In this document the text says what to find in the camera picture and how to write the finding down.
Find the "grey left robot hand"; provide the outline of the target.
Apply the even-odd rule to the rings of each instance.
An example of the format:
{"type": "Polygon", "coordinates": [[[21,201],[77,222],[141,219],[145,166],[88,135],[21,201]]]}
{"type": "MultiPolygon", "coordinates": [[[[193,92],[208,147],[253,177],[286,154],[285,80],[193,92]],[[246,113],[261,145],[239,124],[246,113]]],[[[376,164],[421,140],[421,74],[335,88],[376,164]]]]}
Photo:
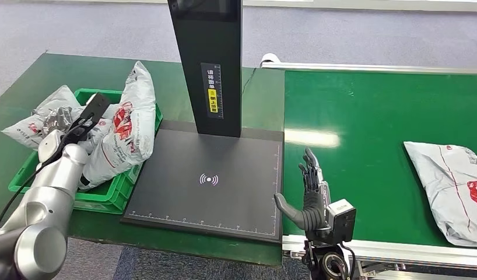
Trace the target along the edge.
{"type": "Polygon", "coordinates": [[[45,137],[53,130],[59,130],[67,132],[70,128],[73,128],[74,122],[80,117],[80,114],[85,109],[85,106],[80,107],[59,107],[46,115],[42,127],[41,133],[45,137]]]}

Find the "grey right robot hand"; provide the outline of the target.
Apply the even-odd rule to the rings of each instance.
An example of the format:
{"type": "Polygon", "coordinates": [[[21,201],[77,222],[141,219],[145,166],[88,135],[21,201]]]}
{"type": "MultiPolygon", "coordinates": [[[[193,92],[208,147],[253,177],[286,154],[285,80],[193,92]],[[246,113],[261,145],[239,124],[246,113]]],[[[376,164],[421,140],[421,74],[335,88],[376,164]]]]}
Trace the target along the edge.
{"type": "Polygon", "coordinates": [[[306,147],[299,169],[303,176],[303,209],[291,206],[285,197],[277,192],[273,198],[276,207],[299,229],[306,232],[329,228],[326,218],[326,208],[330,203],[329,186],[324,180],[319,161],[313,151],[306,147]]]}

